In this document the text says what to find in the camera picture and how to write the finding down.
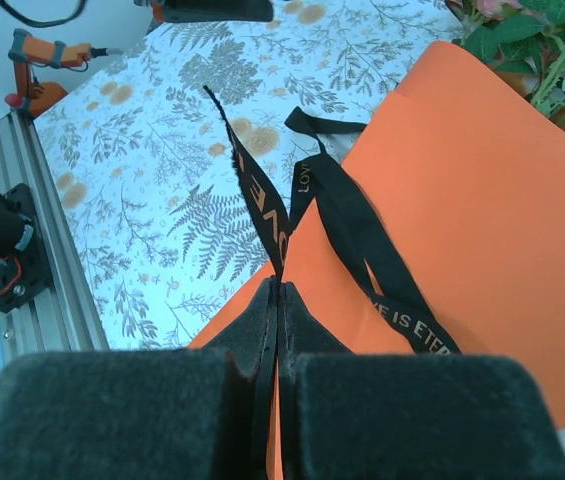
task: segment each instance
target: flower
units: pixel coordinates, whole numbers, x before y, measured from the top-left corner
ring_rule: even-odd
[[[246,141],[246,149],[254,157],[265,155],[273,150],[279,140],[278,132],[268,127],[256,129]]]
[[[248,118],[236,118],[231,120],[231,128],[238,137],[251,133],[251,121]]]
[[[286,88],[284,87],[277,87],[269,90],[269,93],[272,97],[283,97],[286,95]]]
[[[118,88],[118,84],[115,82],[107,82],[104,85],[102,85],[102,88],[100,88],[100,93],[102,95],[110,95],[112,94],[115,89]]]
[[[177,290],[178,288],[180,288],[180,282],[178,282],[177,280],[174,280],[173,277],[171,277],[171,281],[167,282],[167,285],[169,287],[166,291],[167,297],[171,293],[171,290]]]
[[[58,181],[55,182],[55,186],[58,188],[58,190],[64,190],[66,188],[69,188],[69,186],[73,183],[73,180],[75,180],[73,174],[71,172],[66,172],[60,175]]]
[[[285,5],[284,11],[286,13],[298,13],[302,8],[302,2],[298,0],[293,0]]]
[[[222,155],[226,151],[226,145],[222,143],[214,143],[209,147],[209,155],[212,157],[217,157],[218,155]]]
[[[487,18],[502,19],[505,5],[522,8],[518,0],[477,0],[476,7]]]
[[[122,85],[111,95],[111,103],[113,105],[120,105],[131,98],[131,95],[133,95],[133,88],[130,85]]]
[[[312,23],[319,22],[326,14],[326,8],[322,5],[311,5],[303,8],[298,15],[298,21],[303,25],[311,25]]]
[[[62,206],[66,209],[77,207],[84,201],[88,191],[89,189],[85,184],[76,183],[62,197]]]

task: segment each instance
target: gift bag handle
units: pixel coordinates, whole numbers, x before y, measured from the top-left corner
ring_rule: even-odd
[[[359,132],[365,125],[320,119],[299,108],[293,110],[286,126],[314,138],[320,153],[294,167],[289,216],[275,186],[233,131],[222,105],[208,87],[205,90],[224,121],[233,145],[238,185],[277,281],[283,278],[289,238],[315,199],[333,250],[388,325],[403,335],[416,353],[459,353],[456,343],[431,313],[364,193],[328,155],[318,138],[318,133]],[[369,270],[382,294],[373,288]]]
[[[408,267],[379,217],[356,182],[326,153],[318,134],[356,133],[362,123],[321,119],[295,108],[285,125],[309,135],[320,153],[297,162],[291,194],[290,226],[294,230],[316,200],[333,250],[387,323],[401,333],[416,353],[459,353],[437,322]],[[369,270],[383,295],[373,288]]]

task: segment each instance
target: orange object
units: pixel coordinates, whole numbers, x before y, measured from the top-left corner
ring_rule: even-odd
[[[59,83],[38,83],[33,78],[31,64],[53,68],[81,67],[91,59],[91,44],[81,43],[67,47],[62,42],[45,42],[16,28],[9,58],[13,61],[17,93],[7,95],[5,101],[12,108],[26,110],[33,118],[37,118],[68,93]],[[17,101],[18,97],[22,99],[22,103]]]
[[[153,4],[153,18],[157,23],[164,23],[164,5],[158,2]]]
[[[565,133],[469,53],[436,42],[343,168],[462,352],[519,361],[565,427]],[[191,347],[236,318],[272,274],[263,267]],[[340,263],[315,203],[289,241],[284,280],[354,352],[411,353]],[[269,448],[270,478],[281,479],[279,418]]]

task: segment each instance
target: floral tablecloth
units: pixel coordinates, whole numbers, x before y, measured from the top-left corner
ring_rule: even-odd
[[[442,0],[274,6],[268,24],[161,26],[36,120],[112,348],[186,345],[267,260],[202,85],[284,194],[317,149],[284,127],[295,106],[367,122],[459,27]],[[354,140],[326,143],[342,159]]]

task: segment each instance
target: black foam gripper pad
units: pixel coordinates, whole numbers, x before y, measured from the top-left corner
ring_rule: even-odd
[[[0,375],[0,480],[246,478],[247,390],[219,349],[21,358]]]
[[[263,281],[247,308],[203,348],[229,350],[242,375],[254,379],[260,366],[267,323],[275,315],[275,310],[269,307],[273,294],[272,280]]]
[[[472,356],[301,356],[302,478],[565,480],[542,396],[517,363]]]

